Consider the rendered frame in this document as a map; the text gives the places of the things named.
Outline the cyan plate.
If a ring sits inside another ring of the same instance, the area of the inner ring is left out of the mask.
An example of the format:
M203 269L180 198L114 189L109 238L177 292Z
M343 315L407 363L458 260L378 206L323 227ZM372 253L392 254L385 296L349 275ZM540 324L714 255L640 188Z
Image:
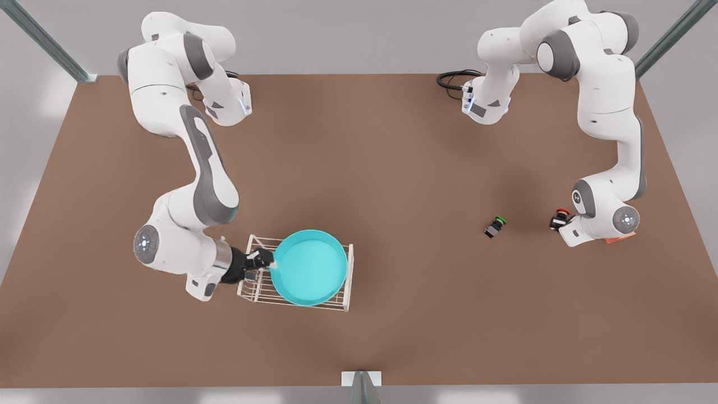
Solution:
M285 238L269 267L277 293L291 304L325 304L344 284L348 255L329 233L306 229Z

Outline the silver frame post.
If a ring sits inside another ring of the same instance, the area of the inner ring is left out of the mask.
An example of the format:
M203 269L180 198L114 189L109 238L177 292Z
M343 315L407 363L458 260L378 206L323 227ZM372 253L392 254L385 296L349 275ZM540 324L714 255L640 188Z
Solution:
M349 404L381 404L377 387L382 386L381 371L342 371L341 386L349 389Z
M79 84L97 82L98 75L88 74L17 0L0 0L0 10L3 10L36 44L39 44L76 82Z
M669 49L680 41L717 4L718 0L695 0L636 63L636 79L641 79Z

